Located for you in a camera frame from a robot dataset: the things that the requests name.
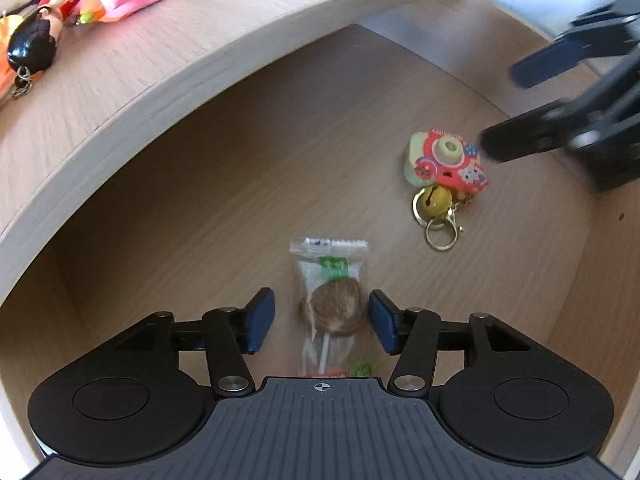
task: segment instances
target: curved wooden shelf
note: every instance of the curved wooden shelf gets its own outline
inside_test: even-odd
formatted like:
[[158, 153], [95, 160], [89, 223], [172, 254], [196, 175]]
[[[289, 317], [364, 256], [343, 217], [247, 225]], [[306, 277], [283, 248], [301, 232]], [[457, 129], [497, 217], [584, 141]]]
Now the curved wooden shelf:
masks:
[[[60, 226], [178, 120], [259, 68], [415, 0], [163, 0], [65, 31], [56, 63], [0, 112], [0, 303]], [[30, 463], [9, 409], [0, 413]]]
[[[273, 63], [364, 17], [370, 31], [345, 28]], [[428, 293], [447, 319], [482, 304], [626, 405], [640, 363], [612, 378], [572, 325], [588, 304], [578, 332], [616, 358], [626, 348], [598, 338], [602, 295], [580, 287], [630, 191], [595, 199], [548, 153], [491, 166], [494, 184], [461, 215], [467, 232], [449, 254], [429, 252], [406, 211], [398, 164], [412, 131], [473, 139], [595, 81], [580, 67], [515, 88], [508, 67], [545, 44], [533, 30], [485, 0], [163, 0], [67, 32], [32, 94], [0, 111], [0, 414], [30, 466], [33, 388], [148, 312], [193, 318], [272, 286], [273, 334], [249, 365], [257, 380], [295, 372], [287, 247], [306, 234], [367, 237], [370, 285], [401, 304]], [[616, 298], [618, 310], [632, 303]], [[182, 366], [206, 380], [197, 358]], [[460, 363], [438, 366], [444, 380]]]

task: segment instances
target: gold bell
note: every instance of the gold bell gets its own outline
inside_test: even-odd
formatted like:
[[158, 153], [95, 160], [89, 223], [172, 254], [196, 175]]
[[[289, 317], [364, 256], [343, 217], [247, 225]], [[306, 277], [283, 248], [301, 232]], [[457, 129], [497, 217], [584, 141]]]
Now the gold bell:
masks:
[[451, 192], [446, 187], [428, 186], [417, 197], [415, 206], [423, 219], [435, 218], [449, 210], [452, 200]]

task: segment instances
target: metal screw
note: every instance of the metal screw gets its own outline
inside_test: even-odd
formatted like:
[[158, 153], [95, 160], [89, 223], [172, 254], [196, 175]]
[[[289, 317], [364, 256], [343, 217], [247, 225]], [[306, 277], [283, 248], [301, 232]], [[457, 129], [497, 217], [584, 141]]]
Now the metal screw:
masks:
[[422, 377], [417, 375], [401, 375], [394, 380], [396, 388], [406, 392], [417, 392], [424, 388], [426, 384]]
[[249, 381], [239, 375], [228, 375], [218, 381], [218, 387], [226, 392], [241, 392], [247, 386]]

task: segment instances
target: plastic candy wrapper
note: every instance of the plastic candy wrapper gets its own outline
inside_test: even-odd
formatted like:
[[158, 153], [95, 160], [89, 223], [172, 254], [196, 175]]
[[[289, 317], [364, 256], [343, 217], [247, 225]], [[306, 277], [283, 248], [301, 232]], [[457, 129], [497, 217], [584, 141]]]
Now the plastic candy wrapper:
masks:
[[374, 337], [364, 287], [364, 240], [304, 238], [292, 242], [306, 334], [301, 375], [370, 376]]

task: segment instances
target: green label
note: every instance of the green label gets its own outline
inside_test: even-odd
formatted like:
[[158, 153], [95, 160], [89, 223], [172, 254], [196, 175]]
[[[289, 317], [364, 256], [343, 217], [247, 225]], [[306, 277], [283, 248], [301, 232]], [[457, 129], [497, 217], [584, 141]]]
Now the green label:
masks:
[[359, 362], [351, 369], [351, 377], [371, 377], [373, 366], [369, 363]]
[[349, 277], [349, 266], [346, 258], [320, 256], [320, 265], [322, 265], [322, 278], [326, 282], [346, 280]]

